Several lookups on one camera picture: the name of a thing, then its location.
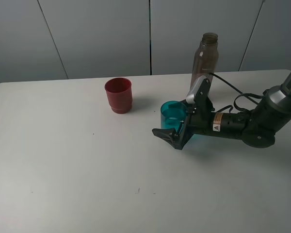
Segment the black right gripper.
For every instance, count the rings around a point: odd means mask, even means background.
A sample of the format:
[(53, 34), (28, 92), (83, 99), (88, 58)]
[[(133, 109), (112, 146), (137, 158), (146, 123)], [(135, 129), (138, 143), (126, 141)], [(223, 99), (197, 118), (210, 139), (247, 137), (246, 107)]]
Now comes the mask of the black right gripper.
[(167, 142), (177, 150), (182, 150), (185, 144), (194, 134), (206, 134), (210, 129), (210, 120), (213, 119), (214, 107), (209, 99), (200, 99), (196, 104), (190, 104), (186, 100), (169, 101), (168, 109), (187, 109), (186, 118), (181, 122), (178, 130), (170, 129), (152, 129), (154, 136)]

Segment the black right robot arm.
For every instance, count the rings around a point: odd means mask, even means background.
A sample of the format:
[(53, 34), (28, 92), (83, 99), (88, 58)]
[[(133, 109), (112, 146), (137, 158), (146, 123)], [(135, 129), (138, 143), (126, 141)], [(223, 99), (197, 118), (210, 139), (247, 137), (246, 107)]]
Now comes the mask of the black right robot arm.
[(215, 111), (209, 90), (208, 75), (199, 77), (182, 101), (187, 110), (178, 128), (153, 129), (153, 134), (178, 150), (194, 134), (236, 139), (251, 147), (267, 148), (275, 143), (275, 134), (291, 120), (291, 73), (282, 85), (265, 90), (263, 95), (241, 93), (241, 97), (260, 100), (253, 110), (233, 104), (238, 113)]

